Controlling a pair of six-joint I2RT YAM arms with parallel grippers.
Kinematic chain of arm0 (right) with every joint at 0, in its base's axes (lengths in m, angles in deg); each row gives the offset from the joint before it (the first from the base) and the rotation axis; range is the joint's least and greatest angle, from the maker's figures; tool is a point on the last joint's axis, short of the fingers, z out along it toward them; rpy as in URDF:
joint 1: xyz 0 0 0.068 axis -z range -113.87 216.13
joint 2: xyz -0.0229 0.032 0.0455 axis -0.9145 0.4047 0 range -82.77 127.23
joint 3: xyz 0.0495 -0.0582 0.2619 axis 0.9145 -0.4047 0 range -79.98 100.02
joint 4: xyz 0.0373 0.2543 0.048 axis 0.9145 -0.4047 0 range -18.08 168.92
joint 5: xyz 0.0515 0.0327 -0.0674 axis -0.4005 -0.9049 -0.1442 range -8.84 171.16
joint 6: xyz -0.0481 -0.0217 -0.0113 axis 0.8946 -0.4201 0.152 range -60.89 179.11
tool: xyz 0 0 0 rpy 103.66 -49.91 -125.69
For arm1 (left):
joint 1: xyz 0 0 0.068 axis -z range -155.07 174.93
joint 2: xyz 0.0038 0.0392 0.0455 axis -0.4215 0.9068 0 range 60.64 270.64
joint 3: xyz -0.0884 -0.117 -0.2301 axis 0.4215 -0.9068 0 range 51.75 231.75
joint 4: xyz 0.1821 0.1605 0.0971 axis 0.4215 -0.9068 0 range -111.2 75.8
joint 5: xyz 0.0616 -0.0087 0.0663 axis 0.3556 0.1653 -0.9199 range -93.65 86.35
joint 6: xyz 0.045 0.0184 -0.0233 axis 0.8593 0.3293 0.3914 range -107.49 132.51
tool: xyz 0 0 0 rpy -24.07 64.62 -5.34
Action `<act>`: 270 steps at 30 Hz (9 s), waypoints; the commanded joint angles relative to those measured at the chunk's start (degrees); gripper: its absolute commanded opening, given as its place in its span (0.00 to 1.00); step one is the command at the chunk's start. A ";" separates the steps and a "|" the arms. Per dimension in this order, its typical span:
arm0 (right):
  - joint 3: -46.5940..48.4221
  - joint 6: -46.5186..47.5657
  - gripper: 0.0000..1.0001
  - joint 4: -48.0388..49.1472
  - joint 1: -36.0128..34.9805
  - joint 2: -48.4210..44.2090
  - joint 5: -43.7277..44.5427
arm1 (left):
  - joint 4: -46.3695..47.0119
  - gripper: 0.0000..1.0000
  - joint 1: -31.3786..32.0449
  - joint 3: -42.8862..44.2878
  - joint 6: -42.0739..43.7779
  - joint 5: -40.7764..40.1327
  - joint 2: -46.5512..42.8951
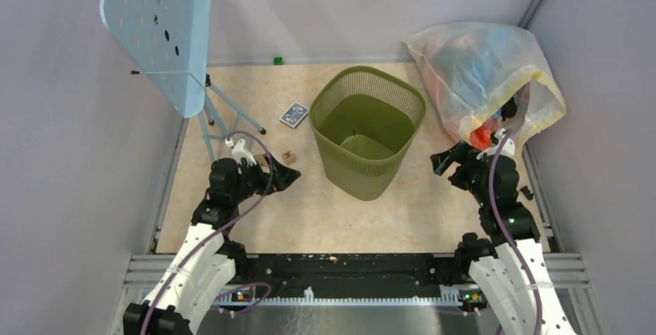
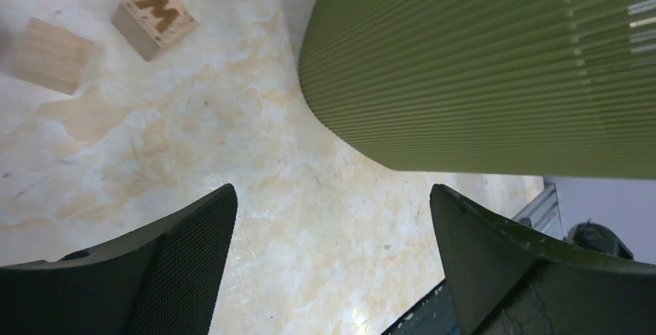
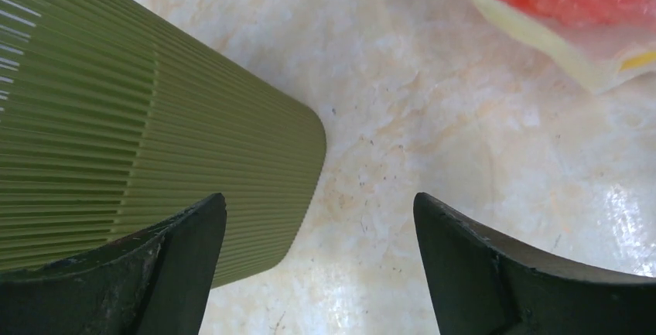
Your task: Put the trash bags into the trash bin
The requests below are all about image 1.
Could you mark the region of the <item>red plastic trash bag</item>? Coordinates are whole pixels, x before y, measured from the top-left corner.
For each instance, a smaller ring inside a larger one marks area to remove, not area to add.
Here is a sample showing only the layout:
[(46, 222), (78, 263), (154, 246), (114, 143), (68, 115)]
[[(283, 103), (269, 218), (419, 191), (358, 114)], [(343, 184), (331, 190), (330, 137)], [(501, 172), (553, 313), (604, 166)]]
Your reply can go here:
[(470, 145), (475, 149), (484, 151), (492, 146), (494, 129), (488, 125), (482, 125), (470, 133)]

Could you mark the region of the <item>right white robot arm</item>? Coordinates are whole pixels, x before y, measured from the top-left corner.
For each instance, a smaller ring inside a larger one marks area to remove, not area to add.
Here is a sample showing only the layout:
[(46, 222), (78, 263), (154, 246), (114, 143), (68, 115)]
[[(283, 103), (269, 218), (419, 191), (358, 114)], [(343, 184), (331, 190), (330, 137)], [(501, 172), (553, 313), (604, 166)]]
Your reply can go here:
[(431, 155), (441, 176), (452, 165), (451, 185), (478, 203), (485, 238), (464, 234), (453, 271), (480, 288), (504, 334), (574, 334), (546, 268), (541, 237), (531, 212), (519, 201), (519, 173), (504, 142), (481, 152), (460, 141)]

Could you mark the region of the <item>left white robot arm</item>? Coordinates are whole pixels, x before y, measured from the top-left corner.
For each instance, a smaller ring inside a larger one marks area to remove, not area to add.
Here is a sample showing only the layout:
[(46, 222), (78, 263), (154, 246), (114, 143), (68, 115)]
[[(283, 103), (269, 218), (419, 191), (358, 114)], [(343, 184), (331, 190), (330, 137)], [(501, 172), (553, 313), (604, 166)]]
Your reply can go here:
[(183, 245), (150, 293), (127, 306), (123, 333), (195, 334), (221, 290), (245, 279), (250, 266), (244, 245), (228, 237), (243, 217), (240, 204), (286, 190), (302, 175), (271, 156), (265, 162), (265, 167), (246, 159), (212, 163)]

